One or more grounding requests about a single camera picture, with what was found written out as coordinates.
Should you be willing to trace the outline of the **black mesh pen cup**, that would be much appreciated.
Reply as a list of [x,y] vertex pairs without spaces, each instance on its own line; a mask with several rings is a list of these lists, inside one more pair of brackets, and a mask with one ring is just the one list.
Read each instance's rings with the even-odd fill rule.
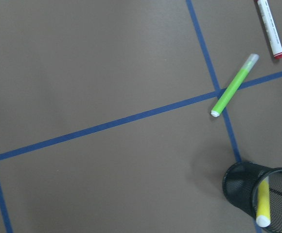
[[282,233],[282,167],[269,168],[244,161],[225,173],[226,199],[251,216],[268,233]]

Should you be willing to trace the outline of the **green highlighter pen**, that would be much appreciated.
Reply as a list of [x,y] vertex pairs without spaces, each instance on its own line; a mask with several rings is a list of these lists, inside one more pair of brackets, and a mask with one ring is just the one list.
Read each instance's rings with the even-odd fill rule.
[[243,83],[258,60],[259,55],[255,53],[250,54],[250,56],[247,58],[238,73],[230,82],[222,96],[218,99],[217,103],[211,109],[210,114],[212,117],[219,117],[222,114],[223,110],[229,104],[232,97],[235,95],[236,91],[239,89],[240,85]]

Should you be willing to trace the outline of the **red white marker pen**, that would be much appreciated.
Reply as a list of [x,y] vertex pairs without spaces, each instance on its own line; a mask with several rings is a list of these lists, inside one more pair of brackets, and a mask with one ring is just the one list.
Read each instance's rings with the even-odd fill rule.
[[282,44],[267,0],[255,0],[264,24],[274,59],[282,58]]

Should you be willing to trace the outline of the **yellow highlighter pen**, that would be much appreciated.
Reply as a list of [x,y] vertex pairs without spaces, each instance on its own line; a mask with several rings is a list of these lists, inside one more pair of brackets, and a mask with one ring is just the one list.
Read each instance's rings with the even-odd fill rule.
[[258,185],[256,223],[262,228],[268,227],[271,223],[269,177]]

